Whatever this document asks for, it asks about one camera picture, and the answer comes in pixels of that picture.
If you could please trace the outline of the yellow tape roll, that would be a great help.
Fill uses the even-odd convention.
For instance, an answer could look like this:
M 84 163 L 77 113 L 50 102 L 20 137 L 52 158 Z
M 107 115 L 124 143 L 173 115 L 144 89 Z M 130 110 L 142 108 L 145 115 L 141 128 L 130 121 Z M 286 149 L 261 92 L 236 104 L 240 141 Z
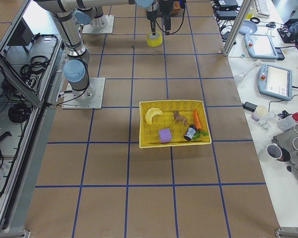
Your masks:
M 162 33 L 156 31 L 155 35 L 153 33 L 147 34 L 146 37 L 147 45 L 150 47 L 158 47 L 162 44 Z

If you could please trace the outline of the brown wicker basket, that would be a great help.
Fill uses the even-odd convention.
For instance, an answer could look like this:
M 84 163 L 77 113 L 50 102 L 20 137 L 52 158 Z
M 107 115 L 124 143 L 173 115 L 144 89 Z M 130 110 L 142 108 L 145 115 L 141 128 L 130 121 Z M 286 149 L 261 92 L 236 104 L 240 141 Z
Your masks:
M 174 0 L 172 11 L 170 12 L 171 15 L 176 15 L 183 9 L 183 3 L 181 0 Z

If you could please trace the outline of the blue plate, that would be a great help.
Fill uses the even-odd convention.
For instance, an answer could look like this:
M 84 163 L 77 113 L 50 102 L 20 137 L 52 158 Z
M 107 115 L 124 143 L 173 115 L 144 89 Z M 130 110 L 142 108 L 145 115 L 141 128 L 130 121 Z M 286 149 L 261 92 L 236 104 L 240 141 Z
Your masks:
M 257 25 L 249 20 L 243 21 L 240 29 L 239 34 L 245 35 L 245 34 L 254 34 L 257 32 Z

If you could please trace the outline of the yellow toy banana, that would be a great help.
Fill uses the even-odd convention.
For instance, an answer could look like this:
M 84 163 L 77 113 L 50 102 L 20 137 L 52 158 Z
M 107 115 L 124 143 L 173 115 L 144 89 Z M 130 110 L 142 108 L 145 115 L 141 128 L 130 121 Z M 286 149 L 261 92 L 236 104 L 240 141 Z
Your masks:
M 159 108 L 150 108 L 145 115 L 145 120 L 148 125 L 152 125 L 152 119 L 154 116 L 163 115 L 163 111 Z

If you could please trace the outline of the far teach pendant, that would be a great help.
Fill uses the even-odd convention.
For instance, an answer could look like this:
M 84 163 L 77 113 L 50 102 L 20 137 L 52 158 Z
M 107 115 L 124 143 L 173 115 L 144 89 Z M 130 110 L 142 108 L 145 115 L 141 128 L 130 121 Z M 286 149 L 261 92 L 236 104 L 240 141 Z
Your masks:
M 276 60 L 278 53 L 272 38 L 266 34 L 245 34 L 245 47 L 251 58 Z

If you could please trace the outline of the teach pendant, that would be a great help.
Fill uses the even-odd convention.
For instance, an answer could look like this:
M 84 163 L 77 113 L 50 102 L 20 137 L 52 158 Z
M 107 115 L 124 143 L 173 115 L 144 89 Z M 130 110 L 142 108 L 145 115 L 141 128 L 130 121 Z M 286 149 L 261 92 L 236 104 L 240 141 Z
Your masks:
M 271 64 L 263 64 L 258 73 L 260 94 L 290 101 L 292 98 L 292 71 Z
M 272 38 L 266 34 L 245 34 L 245 47 L 251 58 L 276 60 L 278 53 Z

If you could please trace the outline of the brown toy animal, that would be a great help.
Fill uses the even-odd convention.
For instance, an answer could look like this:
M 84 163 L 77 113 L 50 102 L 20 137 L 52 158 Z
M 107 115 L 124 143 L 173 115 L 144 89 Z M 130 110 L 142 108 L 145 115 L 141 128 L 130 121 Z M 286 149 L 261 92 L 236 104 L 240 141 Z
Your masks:
M 188 125 L 187 118 L 179 114 L 179 111 L 173 111 L 174 120 L 185 126 Z

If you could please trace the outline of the yellow woven basket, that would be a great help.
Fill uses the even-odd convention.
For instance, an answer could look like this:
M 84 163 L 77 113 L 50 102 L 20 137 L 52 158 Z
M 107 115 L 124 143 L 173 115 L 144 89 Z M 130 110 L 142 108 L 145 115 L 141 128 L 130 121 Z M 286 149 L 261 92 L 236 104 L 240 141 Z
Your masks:
M 205 107 L 203 101 L 198 100 L 158 100 L 140 102 L 140 130 L 139 147 L 140 148 L 158 148 L 170 146 L 191 146 L 211 144 L 209 125 L 207 122 Z M 146 112 L 150 108 L 159 108 L 163 115 L 154 116 L 152 125 L 148 125 L 145 120 Z M 191 141 L 184 139 L 189 125 L 194 124 L 193 110 L 196 109 L 202 124 L 202 133 L 198 138 Z M 185 126 L 174 120 L 173 111 L 179 111 L 179 114 L 187 118 L 188 125 Z M 159 140 L 159 130 L 169 128 L 172 135 L 172 141 L 161 143 Z

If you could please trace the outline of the black scissors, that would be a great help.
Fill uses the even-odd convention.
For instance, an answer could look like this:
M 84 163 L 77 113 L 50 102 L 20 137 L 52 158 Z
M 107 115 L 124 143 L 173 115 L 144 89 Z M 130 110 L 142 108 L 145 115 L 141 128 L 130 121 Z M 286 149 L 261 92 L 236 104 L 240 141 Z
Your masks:
M 258 26 L 265 26 L 265 27 L 268 27 L 268 28 L 275 28 L 276 27 L 275 22 L 259 22 L 257 25 Z

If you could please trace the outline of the orange toy carrot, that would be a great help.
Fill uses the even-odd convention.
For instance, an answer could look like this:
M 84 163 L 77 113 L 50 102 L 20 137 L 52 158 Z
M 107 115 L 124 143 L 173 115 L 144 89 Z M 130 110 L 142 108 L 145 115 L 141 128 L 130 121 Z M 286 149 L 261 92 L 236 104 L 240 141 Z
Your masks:
M 193 110 L 193 120 L 194 120 L 194 125 L 197 130 L 202 130 L 202 124 L 199 119 L 199 115 L 196 109 Z

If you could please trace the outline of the purple cube block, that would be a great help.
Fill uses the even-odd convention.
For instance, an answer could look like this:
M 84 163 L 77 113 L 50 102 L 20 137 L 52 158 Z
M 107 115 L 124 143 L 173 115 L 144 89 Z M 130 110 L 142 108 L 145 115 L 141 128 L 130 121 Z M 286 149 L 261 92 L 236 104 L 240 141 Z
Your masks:
M 172 141 L 172 135 L 169 128 L 159 130 L 158 134 L 161 143 L 169 143 Z

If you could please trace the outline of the black power adapter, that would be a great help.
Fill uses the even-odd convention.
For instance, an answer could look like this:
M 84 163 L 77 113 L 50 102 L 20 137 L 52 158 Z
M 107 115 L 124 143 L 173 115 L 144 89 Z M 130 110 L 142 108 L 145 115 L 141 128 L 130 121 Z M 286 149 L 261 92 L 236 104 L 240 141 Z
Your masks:
M 250 112 L 255 112 L 256 108 L 258 107 L 257 105 L 250 103 L 250 102 L 245 102 L 242 104 L 243 108 L 247 111 Z

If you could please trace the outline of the near teach pendant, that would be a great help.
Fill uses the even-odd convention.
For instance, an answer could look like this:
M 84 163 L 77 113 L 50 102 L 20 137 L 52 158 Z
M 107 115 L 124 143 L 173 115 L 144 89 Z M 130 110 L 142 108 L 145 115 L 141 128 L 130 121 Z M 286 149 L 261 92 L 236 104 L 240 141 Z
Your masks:
M 258 73 L 260 94 L 290 101 L 292 98 L 292 71 L 271 64 L 263 64 Z

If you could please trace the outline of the red cap clear bottle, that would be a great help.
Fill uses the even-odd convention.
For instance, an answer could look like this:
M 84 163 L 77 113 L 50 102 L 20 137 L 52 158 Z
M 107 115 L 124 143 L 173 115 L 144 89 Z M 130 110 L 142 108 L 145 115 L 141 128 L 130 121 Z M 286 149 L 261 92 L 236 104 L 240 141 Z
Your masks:
M 296 123 L 298 123 L 298 112 L 279 120 L 277 126 L 279 129 L 285 131 L 292 128 Z

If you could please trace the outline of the aluminium frame post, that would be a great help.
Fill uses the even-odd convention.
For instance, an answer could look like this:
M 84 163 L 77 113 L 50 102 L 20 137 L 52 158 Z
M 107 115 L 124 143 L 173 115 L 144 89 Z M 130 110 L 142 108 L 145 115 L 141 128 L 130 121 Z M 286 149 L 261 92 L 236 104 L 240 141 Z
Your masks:
M 233 47 L 234 41 L 236 40 L 236 37 L 237 37 L 239 30 L 242 26 L 242 23 L 244 22 L 252 4 L 253 4 L 252 0 L 244 0 L 242 2 L 239 13 L 234 21 L 234 24 L 232 26 L 230 34 L 229 34 L 227 41 L 223 47 L 223 55 L 224 56 L 227 57 L 229 55 L 229 53 Z

